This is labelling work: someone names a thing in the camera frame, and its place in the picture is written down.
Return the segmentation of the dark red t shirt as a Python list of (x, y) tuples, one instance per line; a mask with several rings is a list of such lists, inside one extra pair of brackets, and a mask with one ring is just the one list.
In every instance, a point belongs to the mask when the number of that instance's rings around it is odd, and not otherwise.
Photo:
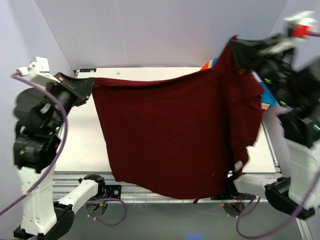
[(174, 79), (97, 78), (94, 105), (116, 181), (193, 200), (226, 193), (258, 136), (263, 87), (226, 46), (215, 65)]

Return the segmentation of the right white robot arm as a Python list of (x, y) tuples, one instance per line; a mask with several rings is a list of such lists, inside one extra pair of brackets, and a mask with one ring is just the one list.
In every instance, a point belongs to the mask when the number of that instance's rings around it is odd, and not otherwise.
[(262, 40), (236, 39), (229, 43), (242, 74), (254, 71), (276, 101), (290, 111), (279, 116), (290, 154), (290, 177), (230, 177), (226, 194), (266, 199), (276, 210), (306, 220), (320, 206), (320, 60), (293, 70), (286, 55), (294, 55), (291, 38), (277, 34)]

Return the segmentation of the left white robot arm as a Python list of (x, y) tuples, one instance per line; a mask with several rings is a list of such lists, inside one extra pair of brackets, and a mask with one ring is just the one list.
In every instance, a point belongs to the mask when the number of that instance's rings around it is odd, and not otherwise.
[(94, 83), (93, 78), (57, 73), (43, 87), (33, 84), (17, 96), (13, 159), (21, 180), (23, 216), (15, 238), (57, 240), (71, 229), (83, 205), (106, 195), (104, 178), (89, 174), (64, 198), (53, 200), (55, 164), (67, 140), (59, 131), (68, 131), (69, 112), (89, 100)]

